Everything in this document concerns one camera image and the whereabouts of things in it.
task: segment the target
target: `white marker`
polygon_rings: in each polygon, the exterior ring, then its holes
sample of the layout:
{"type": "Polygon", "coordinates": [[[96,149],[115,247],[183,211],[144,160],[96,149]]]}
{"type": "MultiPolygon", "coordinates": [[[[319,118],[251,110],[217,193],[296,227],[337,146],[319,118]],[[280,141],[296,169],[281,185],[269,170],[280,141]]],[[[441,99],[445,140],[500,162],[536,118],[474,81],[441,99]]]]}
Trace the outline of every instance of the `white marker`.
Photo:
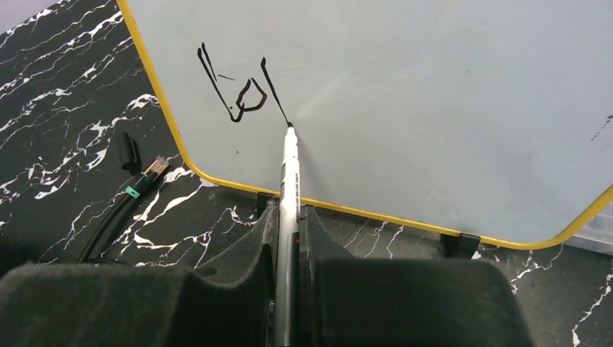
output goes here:
{"type": "Polygon", "coordinates": [[[275,323],[273,345],[291,346],[292,324],[296,309],[292,307],[295,266],[298,261],[298,224],[300,220],[300,163],[298,137],[292,123],[283,146],[279,202],[279,241],[275,287],[275,323]]]}

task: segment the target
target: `transparent plastic container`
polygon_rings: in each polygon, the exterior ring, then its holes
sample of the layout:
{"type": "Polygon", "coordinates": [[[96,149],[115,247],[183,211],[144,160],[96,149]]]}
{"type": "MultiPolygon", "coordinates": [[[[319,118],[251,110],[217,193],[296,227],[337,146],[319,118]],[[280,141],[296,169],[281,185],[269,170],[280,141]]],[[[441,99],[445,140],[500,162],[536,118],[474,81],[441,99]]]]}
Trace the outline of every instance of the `transparent plastic container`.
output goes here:
{"type": "Polygon", "coordinates": [[[613,255],[613,203],[608,204],[565,244],[613,255]]]}

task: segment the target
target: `cable connector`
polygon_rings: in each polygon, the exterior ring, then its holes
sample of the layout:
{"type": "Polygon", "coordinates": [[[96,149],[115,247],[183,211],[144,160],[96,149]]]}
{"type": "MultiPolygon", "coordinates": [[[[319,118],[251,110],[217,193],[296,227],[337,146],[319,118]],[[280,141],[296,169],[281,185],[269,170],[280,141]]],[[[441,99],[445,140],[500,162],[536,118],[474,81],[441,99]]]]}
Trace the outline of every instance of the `cable connector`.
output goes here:
{"type": "Polygon", "coordinates": [[[140,177],[136,183],[126,187],[126,193],[135,199],[138,198],[159,176],[164,173],[169,165],[168,160],[158,155],[153,163],[151,163],[151,165],[149,165],[149,167],[140,174],[140,177]]]}

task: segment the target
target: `black bracket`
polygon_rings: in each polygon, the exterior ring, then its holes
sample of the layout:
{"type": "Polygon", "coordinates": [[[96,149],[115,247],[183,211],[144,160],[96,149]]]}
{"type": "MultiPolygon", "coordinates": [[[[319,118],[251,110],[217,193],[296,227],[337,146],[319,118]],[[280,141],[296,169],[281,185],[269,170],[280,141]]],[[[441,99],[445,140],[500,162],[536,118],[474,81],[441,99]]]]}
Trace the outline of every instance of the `black bracket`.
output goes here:
{"type": "Polygon", "coordinates": [[[469,234],[441,235],[441,242],[445,246],[446,258],[472,259],[481,242],[481,237],[469,234]]]}
{"type": "Polygon", "coordinates": [[[255,215],[257,216],[257,219],[260,219],[260,217],[262,217],[262,214],[264,213],[264,211],[266,211],[266,208],[268,207],[268,202],[276,199],[274,195],[272,194],[268,194],[268,193],[264,193],[264,192],[258,192],[256,199],[255,199],[255,215]]]}

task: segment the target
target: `green tape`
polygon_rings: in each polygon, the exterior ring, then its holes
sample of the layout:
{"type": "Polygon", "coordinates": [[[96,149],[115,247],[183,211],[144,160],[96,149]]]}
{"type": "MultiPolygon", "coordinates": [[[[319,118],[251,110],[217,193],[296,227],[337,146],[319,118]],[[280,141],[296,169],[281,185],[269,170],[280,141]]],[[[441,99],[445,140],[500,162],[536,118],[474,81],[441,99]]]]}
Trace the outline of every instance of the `green tape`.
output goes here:
{"type": "Polygon", "coordinates": [[[126,187],[126,193],[130,194],[130,196],[135,199],[140,196],[140,193],[134,190],[134,188],[132,188],[131,186],[126,187]]]}

